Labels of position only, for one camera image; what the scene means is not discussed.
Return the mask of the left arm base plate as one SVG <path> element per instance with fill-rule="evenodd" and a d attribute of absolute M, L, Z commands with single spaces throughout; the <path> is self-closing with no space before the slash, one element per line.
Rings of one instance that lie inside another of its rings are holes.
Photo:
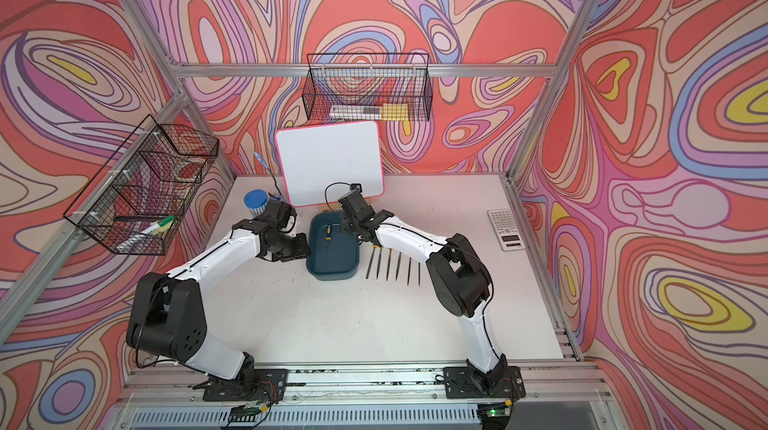
<path fill-rule="evenodd" d="M 287 369 L 249 369 L 233 380 L 210 376 L 207 381 L 193 386 L 203 391 L 207 402 L 259 401 L 277 403 L 283 399 L 287 386 Z"/>

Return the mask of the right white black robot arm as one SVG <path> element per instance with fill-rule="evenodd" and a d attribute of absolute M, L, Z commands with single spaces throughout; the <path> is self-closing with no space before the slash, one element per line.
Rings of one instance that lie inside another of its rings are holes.
<path fill-rule="evenodd" d="M 374 210 L 358 184 L 351 184 L 338 203 L 342 228 L 359 241 L 397 251 L 426 267 L 437 300 L 458 318 L 467 345 L 469 385 L 489 396 L 509 377 L 509 367 L 486 316 L 494 296 L 492 276 L 469 240 L 459 233 L 430 234 L 390 211 Z"/>

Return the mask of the teal plastic storage box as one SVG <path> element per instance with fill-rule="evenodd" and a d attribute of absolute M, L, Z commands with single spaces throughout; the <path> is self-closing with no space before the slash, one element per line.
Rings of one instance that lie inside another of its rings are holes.
<path fill-rule="evenodd" d="M 307 235 L 310 256 L 306 269 L 320 281 L 352 278 L 359 265 L 359 248 L 354 235 L 341 229 L 342 219 L 336 212 L 323 212 L 313 217 Z M 333 225 L 332 240 L 326 242 L 326 227 Z"/>

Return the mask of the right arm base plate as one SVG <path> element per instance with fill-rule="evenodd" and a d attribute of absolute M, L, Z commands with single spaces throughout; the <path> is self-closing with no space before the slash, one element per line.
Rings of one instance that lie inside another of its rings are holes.
<path fill-rule="evenodd" d="M 435 381 L 444 386 L 448 399 L 502 398 L 516 402 L 526 396 L 520 369 L 507 366 L 489 374 L 469 367 L 445 367 Z"/>

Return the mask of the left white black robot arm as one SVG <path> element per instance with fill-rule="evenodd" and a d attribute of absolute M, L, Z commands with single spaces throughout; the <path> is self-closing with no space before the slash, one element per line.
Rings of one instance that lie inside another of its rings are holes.
<path fill-rule="evenodd" d="M 223 380 L 246 372 L 247 355 L 208 331 L 205 296 L 252 260 L 287 263 L 310 254 L 304 233 L 243 220 L 201 255 L 164 274 L 139 280 L 126 341 L 136 351 L 164 357 Z"/>

